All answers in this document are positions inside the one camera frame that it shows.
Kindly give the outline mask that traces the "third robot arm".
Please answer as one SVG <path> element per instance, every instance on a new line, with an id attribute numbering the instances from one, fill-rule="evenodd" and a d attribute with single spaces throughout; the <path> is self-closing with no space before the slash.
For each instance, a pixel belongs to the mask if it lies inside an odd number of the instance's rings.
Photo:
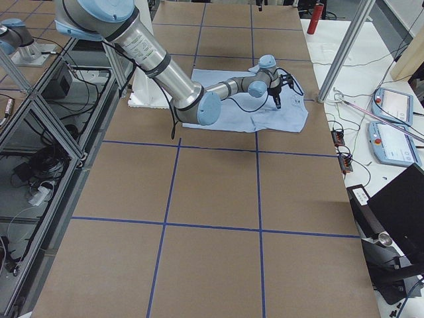
<path id="1" fill-rule="evenodd" d="M 1 49 L 17 66 L 41 67 L 56 45 L 37 42 L 24 22 L 13 18 L 1 21 Z"/>

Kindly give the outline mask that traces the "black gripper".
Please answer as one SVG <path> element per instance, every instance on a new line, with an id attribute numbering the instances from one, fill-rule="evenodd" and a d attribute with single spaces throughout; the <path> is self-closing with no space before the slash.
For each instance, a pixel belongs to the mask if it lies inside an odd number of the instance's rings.
<path id="1" fill-rule="evenodd" d="M 282 107 L 281 99 L 280 99 L 281 91 L 282 91 L 282 85 L 280 83 L 280 76 L 278 76 L 270 84 L 270 87 L 268 88 L 268 94 L 273 98 L 277 109 L 281 109 L 281 107 Z"/>

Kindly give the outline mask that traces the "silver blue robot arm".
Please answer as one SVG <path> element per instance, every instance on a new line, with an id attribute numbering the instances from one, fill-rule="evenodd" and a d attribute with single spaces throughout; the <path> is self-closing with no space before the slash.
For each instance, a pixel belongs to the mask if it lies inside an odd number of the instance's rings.
<path id="1" fill-rule="evenodd" d="M 84 40 L 119 45 L 125 56 L 170 94 L 178 121 L 212 125 L 223 100 L 238 93 L 272 96 L 281 107 L 282 78 L 272 55 L 261 57 L 253 76 L 235 77 L 209 87 L 192 81 L 140 21 L 134 1 L 55 1 L 58 32 Z"/>

